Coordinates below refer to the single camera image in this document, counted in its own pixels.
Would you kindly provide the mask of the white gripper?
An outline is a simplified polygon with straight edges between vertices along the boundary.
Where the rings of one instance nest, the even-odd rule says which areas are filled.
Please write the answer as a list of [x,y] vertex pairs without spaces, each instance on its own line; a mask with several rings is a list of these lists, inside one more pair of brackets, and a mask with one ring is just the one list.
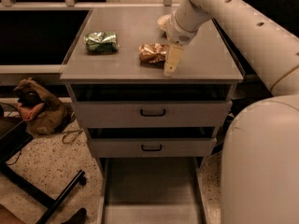
[[166,50],[164,75],[170,77],[174,74],[177,66],[183,56],[184,49],[182,46],[189,44],[197,35],[198,28],[194,31],[188,31],[184,28],[176,17],[177,12],[173,11],[165,24],[165,33],[167,39],[176,44],[170,45]]

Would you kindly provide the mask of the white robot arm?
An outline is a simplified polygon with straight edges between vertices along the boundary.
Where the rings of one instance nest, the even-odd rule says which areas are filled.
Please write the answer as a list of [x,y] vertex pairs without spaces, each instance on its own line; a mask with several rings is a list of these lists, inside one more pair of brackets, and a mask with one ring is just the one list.
[[231,123],[221,160],[221,224],[299,224],[298,39],[242,0],[184,0],[167,23],[183,45],[215,19],[272,95]]

